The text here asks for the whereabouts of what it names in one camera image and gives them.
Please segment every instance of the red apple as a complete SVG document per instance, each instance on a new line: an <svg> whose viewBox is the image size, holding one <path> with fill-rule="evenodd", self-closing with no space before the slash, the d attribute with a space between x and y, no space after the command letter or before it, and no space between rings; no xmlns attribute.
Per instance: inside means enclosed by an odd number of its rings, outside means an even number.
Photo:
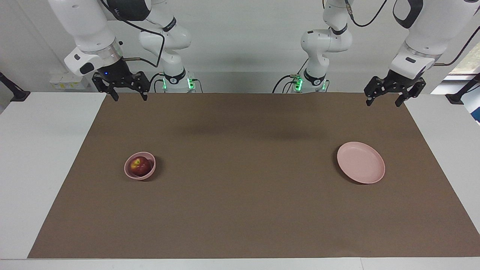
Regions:
<svg viewBox="0 0 480 270"><path fill-rule="evenodd" d="M152 165L145 157L137 157L130 162L130 171L136 176L144 176L151 170Z"/></svg>

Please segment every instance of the green light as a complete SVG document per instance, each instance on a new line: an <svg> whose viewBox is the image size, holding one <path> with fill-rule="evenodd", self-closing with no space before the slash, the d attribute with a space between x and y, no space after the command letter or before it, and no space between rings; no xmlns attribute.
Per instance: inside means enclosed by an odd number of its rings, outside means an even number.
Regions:
<svg viewBox="0 0 480 270"><path fill-rule="evenodd" d="M187 82L188 82L188 88L190 88L190 90L195 88L195 83L193 83L190 78L187 78Z"/></svg>
<svg viewBox="0 0 480 270"><path fill-rule="evenodd" d="M298 80L298 81L297 81L296 84L295 84L295 91L301 92L301 86L302 86L302 84L303 84L303 79L300 78L300 77L297 77L297 80Z"/></svg>

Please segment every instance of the white table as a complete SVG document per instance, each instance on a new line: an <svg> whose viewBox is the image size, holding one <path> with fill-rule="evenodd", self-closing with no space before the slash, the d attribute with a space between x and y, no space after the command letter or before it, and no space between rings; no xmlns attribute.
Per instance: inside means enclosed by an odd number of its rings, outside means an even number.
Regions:
<svg viewBox="0 0 480 270"><path fill-rule="evenodd" d="M0 115L0 269L480 269L480 258L26 259L104 98L32 93ZM480 126L444 96L407 107L480 232Z"/></svg>

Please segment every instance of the pink bowl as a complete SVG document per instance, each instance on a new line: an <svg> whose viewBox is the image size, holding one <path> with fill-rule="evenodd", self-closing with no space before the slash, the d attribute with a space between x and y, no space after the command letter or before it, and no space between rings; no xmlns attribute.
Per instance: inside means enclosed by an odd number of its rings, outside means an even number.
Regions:
<svg viewBox="0 0 480 270"><path fill-rule="evenodd" d="M146 159L148 159L148 161L150 161L150 165L152 165L151 171L144 176L137 176L130 171L131 161L138 158L138 157L145 157ZM125 165L123 166L123 171L125 172L125 174L128 177L130 177L132 179L135 179L135 180L138 180L138 181L142 181L142 180L145 180L148 177L152 176L153 172L155 171L155 166L156 166L155 157L152 154L150 154L148 152L138 152L136 154L131 155L127 159L127 161L125 162Z"/></svg>
<svg viewBox="0 0 480 270"><path fill-rule="evenodd" d="M342 171L351 179L362 184L373 184L385 175L385 163L372 147L349 142L340 147L336 154Z"/></svg>

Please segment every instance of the brown mat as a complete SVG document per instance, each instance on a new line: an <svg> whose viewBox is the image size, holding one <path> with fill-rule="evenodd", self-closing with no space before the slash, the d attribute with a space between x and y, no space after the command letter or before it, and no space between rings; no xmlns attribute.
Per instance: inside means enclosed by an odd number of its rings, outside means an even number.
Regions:
<svg viewBox="0 0 480 270"><path fill-rule="evenodd" d="M106 97L29 258L480 256L480 236L396 95ZM348 141L386 175L350 181ZM123 173L157 156L149 182Z"/></svg>

